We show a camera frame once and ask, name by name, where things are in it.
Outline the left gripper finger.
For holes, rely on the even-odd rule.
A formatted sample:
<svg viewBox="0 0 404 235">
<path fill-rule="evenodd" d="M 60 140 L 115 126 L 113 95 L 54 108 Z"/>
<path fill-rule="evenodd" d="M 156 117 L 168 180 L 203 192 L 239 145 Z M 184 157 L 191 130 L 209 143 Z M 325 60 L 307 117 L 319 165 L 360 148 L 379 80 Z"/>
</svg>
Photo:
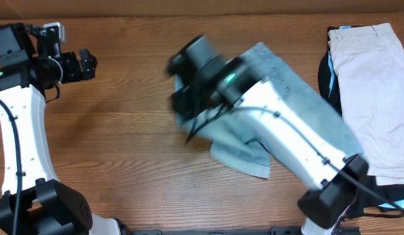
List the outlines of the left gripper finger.
<svg viewBox="0 0 404 235">
<path fill-rule="evenodd" d="M 95 77 L 95 68 L 83 68 L 80 79 L 81 80 L 91 80 Z"/>
<path fill-rule="evenodd" d="M 97 58 L 88 49 L 80 49 L 80 63 L 82 68 L 96 68 Z"/>
</svg>

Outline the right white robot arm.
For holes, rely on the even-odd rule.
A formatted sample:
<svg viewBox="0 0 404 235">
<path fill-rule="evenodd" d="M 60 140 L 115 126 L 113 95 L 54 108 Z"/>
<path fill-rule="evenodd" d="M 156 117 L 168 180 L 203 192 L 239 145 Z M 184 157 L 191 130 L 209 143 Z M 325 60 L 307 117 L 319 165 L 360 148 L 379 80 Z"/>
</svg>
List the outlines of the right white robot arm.
<svg viewBox="0 0 404 235">
<path fill-rule="evenodd" d="M 259 42 L 225 59 L 204 35 L 168 62 L 178 124 L 211 141 L 224 165 L 267 178 L 276 159 L 306 187 L 299 234 L 357 234 L 341 226 L 364 191 L 368 164 L 341 116 Z"/>
</svg>

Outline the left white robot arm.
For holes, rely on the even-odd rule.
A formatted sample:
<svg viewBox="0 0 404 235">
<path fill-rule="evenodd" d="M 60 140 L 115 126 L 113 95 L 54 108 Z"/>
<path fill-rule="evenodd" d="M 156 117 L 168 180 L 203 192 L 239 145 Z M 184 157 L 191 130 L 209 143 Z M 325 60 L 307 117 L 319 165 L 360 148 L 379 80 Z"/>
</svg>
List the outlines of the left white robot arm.
<svg viewBox="0 0 404 235">
<path fill-rule="evenodd" d="M 95 215 L 85 197 L 60 182 L 44 126 L 46 90 L 95 77 L 86 49 L 62 52 L 65 28 L 0 25 L 0 126 L 5 173 L 0 229 L 7 234 L 128 234 L 119 219 Z"/>
</svg>

